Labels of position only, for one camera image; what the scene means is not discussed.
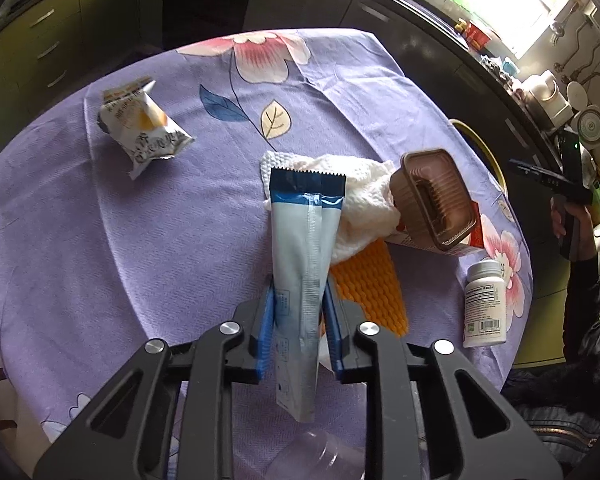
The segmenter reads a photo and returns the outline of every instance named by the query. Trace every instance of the metal screw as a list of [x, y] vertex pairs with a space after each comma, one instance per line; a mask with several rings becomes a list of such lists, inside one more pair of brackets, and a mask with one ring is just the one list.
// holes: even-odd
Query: metal screw
[[449, 355], [454, 351], [454, 344], [446, 339], [438, 339], [435, 343], [433, 343], [433, 348], [439, 354]]
[[144, 344], [144, 351], [148, 354], [159, 354], [164, 350], [164, 341], [151, 339]]
[[220, 325], [220, 332], [225, 335], [237, 334], [239, 331], [240, 325], [238, 325], [235, 321], [227, 321]]
[[358, 329], [364, 335], [376, 335], [378, 332], [380, 332], [380, 327], [371, 321], [360, 323]]

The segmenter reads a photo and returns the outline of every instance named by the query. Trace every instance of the floor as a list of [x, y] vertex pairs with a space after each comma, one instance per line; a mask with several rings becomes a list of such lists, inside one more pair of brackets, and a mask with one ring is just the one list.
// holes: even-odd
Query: floor
[[49, 441], [9, 381], [0, 381], [0, 420], [16, 421], [18, 427], [15, 430], [0, 431], [0, 440], [24, 472], [31, 476], [38, 459], [49, 447]]

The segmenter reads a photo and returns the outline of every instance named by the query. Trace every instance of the barcode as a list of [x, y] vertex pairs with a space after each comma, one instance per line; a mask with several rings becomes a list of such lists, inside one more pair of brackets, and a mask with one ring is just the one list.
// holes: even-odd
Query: barcode
[[500, 328], [499, 319], [489, 319], [487, 321], [480, 322], [480, 330], [492, 330], [494, 328]]

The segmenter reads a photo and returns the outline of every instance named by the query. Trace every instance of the black gripper frame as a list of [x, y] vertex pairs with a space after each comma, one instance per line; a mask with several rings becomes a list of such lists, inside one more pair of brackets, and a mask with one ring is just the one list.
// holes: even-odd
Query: black gripper frame
[[405, 344], [370, 326], [332, 280], [322, 302], [331, 366], [341, 383], [367, 386], [365, 480], [421, 478], [411, 381], [432, 479], [562, 480], [544, 444], [462, 352], [445, 340]]
[[142, 345], [42, 456], [34, 480], [165, 479], [183, 381], [177, 480], [233, 479], [232, 383], [263, 377], [273, 306], [268, 276], [261, 297], [235, 309], [233, 324], [173, 347], [161, 339]]
[[[268, 278], [259, 300], [237, 307], [237, 332], [222, 324], [191, 343], [142, 346], [51, 445], [34, 480], [166, 478], [183, 381], [189, 387], [176, 478], [232, 480], [232, 383], [262, 378], [273, 306]], [[431, 478], [562, 479], [544, 444], [450, 342], [412, 346], [365, 323], [357, 303], [337, 297], [332, 278], [322, 311], [336, 377], [367, 384], [366, 480], [421, 479], [411, 381], [418, 387]]]

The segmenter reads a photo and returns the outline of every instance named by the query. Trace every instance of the white pill bottle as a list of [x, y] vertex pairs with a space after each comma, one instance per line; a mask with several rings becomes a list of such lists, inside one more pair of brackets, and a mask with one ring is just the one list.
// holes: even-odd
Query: white pill bottle
[[464, 347], [490, 346], [507, 340], [506, 284], [502, 266], [483, 260], [469, 267], [464, 289]]

